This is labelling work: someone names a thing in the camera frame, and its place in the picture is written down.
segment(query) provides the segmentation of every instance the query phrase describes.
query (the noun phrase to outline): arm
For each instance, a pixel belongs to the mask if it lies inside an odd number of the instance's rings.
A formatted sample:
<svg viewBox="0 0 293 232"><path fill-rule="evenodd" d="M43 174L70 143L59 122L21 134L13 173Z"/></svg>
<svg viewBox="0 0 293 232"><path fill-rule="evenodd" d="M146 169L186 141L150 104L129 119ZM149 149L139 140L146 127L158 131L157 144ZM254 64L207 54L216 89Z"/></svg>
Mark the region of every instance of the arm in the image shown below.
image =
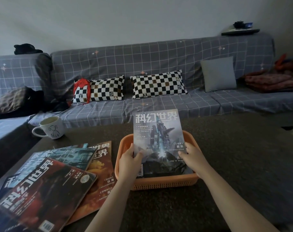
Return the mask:
<svg viewBox="0 0 293 232"><path fill-rule="evenodd" d="M201 151L189 143L185 144L188 154L179 152L180 157L204 180L218 209L232 232L278 231L233 190L233 188L209 165Z"/></svg>
<svg viewBox="0 0 293 232"><path fill-rule="evenodd" d="M138 153L133 158L132 154L133 144L120 159L117 183L85 232L119 230L129 191L137 177L143 157L141 153Z"/></svg>

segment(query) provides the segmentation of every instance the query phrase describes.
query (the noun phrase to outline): orange plastic basket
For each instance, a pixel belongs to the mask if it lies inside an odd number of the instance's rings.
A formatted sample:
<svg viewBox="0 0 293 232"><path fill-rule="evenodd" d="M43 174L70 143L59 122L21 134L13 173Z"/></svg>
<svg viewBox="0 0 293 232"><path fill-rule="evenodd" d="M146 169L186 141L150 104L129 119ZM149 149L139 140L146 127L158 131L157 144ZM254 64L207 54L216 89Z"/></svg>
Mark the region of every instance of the orange plastic basket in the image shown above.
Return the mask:
<svg viewBox="0 0 293 232"><path fill-rule="evenodd" d="M194 137L189 133L183 130L184 140L199 150L199 146L196 143ZM129 134L121 140L119 151L117 153L116 164L115 164L115 176L119 178L119 161L122 154L130 147L133 143L133 134ZM157 178L138 178L135 180L134 186L131 190L147 190L147 189L156 189L156 188L165 188L165 187L182 187L182 186L191 186L197 182L199 177L197 174L185 174L177 176L168 176L168 177L157 177Z"/></svg>

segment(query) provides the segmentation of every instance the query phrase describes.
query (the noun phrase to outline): hand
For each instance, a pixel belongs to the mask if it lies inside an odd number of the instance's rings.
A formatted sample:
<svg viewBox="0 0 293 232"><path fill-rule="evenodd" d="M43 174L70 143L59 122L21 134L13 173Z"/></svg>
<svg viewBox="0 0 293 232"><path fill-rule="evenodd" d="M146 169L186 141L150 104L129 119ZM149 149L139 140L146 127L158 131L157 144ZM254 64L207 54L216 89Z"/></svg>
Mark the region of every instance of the hand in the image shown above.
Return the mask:
<svg viewBox="0 0 293 232"><path fill-rule="evenodd" d="M130 148L122 155L119 163L119 179L123 183L129 184L130 187L133 185L137 174L141 167L141 161L143 154L139 152L135 158L133 155L133 143L130 145Z"/></svg>
<svg viewBox="0 0 293 232"><path fill-rule="evenodd" d="M186 151L188 154L179 151L179 156L184 160L188 167L196 172L198 177L203 179L203 176L212 169L203 153L192 144L185 142Z"/></svg>

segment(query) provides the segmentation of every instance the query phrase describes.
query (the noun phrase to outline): white wall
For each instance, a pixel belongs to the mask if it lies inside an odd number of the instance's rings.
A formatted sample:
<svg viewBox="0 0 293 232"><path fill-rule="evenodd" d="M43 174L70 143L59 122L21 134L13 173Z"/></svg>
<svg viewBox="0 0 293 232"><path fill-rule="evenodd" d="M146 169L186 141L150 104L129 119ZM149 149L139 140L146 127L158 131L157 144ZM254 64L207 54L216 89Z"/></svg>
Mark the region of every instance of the white wall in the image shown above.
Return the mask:
<svg viewBox="0 0 293 232"><path fill-rule="evenodd" d="M238 20L293 57L293 0L0 0L0 55L215 36Z"/></svg>

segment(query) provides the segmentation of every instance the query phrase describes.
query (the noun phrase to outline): dog drawing on mug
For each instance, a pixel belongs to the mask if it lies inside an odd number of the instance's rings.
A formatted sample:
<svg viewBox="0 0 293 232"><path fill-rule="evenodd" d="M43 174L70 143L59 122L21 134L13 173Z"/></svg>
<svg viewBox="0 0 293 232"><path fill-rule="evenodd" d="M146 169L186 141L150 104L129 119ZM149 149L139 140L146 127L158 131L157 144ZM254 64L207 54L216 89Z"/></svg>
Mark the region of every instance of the dog drawing on mug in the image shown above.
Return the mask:
<svg viewBox="0 0 293 232"><path fill-rule="evenodd" d="M51 136L54 138L57 138L60 136L60 133L59 131L57 131L57 128L58 128L57 125L51 125L49 127L49 131L52 131Z"/></svg>

